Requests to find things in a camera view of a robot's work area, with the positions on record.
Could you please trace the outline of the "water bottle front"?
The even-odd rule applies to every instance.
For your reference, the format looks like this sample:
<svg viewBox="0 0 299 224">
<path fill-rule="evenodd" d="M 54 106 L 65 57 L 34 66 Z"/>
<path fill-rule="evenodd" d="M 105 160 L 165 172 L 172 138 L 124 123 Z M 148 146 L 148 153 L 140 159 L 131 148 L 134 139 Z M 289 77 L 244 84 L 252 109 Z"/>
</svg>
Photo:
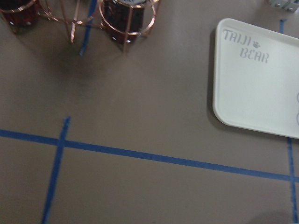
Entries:
<svg viewBox="0 0 299 224">
<path fill-rule="evenodd" d="M 127 42 L 135 41 L 137 35 L 143 27 L 145 0 L 104 0 L 102 2 L 102 14 L 104 16 L 103 25 L 110 38 L 123 44 L 125 37 Z M 133 35 L 126 35 L 128 22 L 130 22 L 129 32 Z"/>
</svg>

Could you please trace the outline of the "water bottle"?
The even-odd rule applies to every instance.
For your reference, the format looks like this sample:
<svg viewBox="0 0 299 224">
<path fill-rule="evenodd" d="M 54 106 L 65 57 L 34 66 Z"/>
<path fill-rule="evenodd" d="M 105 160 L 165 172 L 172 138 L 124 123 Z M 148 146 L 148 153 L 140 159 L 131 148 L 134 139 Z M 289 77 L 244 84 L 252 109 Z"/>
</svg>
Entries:
<svg viewBox="0 0 299 224">
<path fill-rule="evenodd" d="M 145 0 L 104 0 L 102 2 L 102 14 L 104 16 L 103 25 L 110 38 L 123 44 L 125 37 L 127 42 L 135 41 L 137 35 L 143 27 Z M 128 22 L 130 22 L 129 32 L 133 35 L 126 35 Z"/>
<path fill-rule="evenodd" d="M 36 0 L 1 0 L 0 11 L 7 22 L 16 27 L 31 26 L 38 19 Z"/>
</svg>

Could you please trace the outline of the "cream bear tray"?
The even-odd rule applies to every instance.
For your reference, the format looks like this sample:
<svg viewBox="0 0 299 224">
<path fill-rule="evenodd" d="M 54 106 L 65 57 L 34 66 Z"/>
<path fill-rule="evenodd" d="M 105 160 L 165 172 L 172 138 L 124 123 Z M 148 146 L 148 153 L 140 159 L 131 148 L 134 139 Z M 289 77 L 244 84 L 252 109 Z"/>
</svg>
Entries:
<svg viewBox="0 0 299 224">
<path fill-rule="evenodd" d="M 228 126 L 298 138 L 298 39 L 221 20 L 215 32 L 213 111 Z"/>
</svg>

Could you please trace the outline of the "water bottle right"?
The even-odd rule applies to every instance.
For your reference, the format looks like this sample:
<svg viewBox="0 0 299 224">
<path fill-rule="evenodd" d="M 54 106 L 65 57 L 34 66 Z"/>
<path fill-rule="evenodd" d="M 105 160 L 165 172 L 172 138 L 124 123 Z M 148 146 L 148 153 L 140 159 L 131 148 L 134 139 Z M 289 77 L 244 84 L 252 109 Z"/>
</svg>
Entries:
<svg viewBox="0 0 299 224">
<path fill-rule="evenodd" d="M 1 0 L 0 11 L 7 22 L 16 27 L 31 26 L 38 19 L 36 0 Z"/>
</svg>

